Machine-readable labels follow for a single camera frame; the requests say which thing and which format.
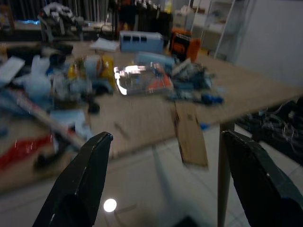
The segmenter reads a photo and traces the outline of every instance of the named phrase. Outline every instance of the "red object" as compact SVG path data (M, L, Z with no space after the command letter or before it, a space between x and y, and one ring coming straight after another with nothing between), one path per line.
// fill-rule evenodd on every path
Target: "red object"
M16 140L15 144L0 157L0 170L9 165L23 160L26 157L36 153L39 148L51 145L53 138L51 135L40 137L34 140Z

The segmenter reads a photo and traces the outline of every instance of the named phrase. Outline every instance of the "white wall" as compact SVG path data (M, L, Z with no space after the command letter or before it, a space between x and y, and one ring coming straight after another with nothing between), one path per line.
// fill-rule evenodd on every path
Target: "white wall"
M303 87L303 1L250 0L243 28L236 65Z

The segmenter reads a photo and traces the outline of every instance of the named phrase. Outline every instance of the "blue light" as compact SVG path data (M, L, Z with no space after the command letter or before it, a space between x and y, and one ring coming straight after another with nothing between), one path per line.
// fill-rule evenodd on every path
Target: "blue light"
M40 21L39 20L18 20L18 22L22 23L22 24L33 24L33 25L39 25Z

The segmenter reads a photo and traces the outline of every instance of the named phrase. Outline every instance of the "table leg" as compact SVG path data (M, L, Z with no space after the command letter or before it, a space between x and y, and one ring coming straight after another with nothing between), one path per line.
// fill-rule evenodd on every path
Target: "table leg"
M234 122L220 124L219 141L219 164L218 164L218 227L224 227L225 214L228 200L229 182L231 170L227 159L225 144L222 132L225 130L234 130Z

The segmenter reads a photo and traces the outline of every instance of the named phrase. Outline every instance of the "white tile floor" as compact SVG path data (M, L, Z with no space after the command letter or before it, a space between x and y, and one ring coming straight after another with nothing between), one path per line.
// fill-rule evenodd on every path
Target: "white tile floor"
M239 127L236 131L247 134ZM216 226L219 128L208 129L204 135L208 170L183 166L176 140L111 161L95 226L170 227L186 215L200 226ZM270 146L262 146L303 193L303 168ZM0 196L1 226L31 226L53 183L54 179ZM130 209L117 216L105 214L102 204L107 198L117 200L117 210ZM227 227L249 226L232 182L225 223Z

